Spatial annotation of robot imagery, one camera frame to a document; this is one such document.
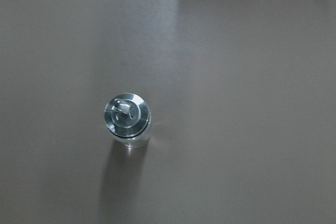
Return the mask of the glass sauce bottle metal spout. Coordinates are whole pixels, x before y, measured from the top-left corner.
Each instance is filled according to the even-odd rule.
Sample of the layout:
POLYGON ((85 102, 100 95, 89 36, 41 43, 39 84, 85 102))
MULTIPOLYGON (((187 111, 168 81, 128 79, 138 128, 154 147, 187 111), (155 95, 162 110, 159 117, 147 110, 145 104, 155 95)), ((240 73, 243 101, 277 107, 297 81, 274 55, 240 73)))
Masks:
POLYGON ((151 111, 137 94, 122 93, 104 108, 104 121, 113 139, 129 148, 147 145, 150 140, 151 111))

